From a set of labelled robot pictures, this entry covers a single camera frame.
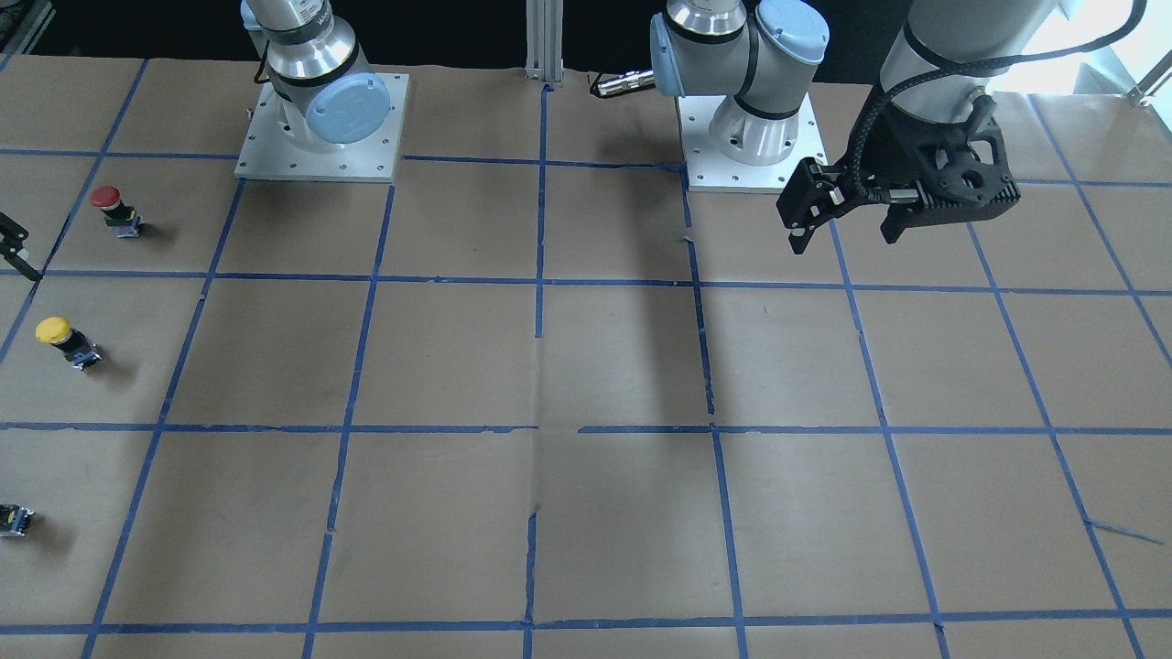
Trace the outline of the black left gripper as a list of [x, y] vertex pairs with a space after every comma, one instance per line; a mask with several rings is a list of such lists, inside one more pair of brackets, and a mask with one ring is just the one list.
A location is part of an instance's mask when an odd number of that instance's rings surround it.
[[890, 103], [870, 136], [870, 172], [890, 196], [883, 237], [954, 222], [993, 220], [1021, 199], [996, 101], [976, 96], [958, 124], [933, 124]]

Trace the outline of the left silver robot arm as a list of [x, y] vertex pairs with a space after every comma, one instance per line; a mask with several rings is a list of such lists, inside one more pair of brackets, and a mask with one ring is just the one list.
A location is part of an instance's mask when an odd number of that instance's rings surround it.
[[[859, 206], [886, 209], [885, 242], [905, 230], [992, 220], [1021, 197], [987, 87], [1051, 13], [1051, 1], [914, 1], [893, 38], [841, 157], [802, 158], [776, 208], [796, 254], [817, 229]], [[607, 98], [657, 88], [717, 97], [711, 137], [754, 167], [790, 154], [808, 88], [833, 50], [804, 1], [669, 1], [652, 18], [650, 67], [595, 79]]]

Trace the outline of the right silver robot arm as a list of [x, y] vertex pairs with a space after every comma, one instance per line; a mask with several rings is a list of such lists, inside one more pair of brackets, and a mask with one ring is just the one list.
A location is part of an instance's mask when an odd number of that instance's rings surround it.
[[4, 191], [75, 231], [71, 270], [195, 271], [222, 235], [231, 274], [289, 249], [364, 274], [382, 245], [406, 79], [372, 72], [327, 1], [243, 1], [239, 64], [18, 56], [4, 74]]

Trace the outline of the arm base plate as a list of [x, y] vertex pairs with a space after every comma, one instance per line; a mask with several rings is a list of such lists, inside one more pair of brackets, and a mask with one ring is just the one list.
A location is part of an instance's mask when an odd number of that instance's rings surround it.
[[301, 109], [265, 83], [240, 147], [236, 177], [394, 182], [409, 87], [406, 72], [352, 72]]
[[766, 120], [732, 97], [677, 98], [688, 186], [700, 192], [779, 193], [804, 158], [829, 163], [811, 98], [798, 113]]

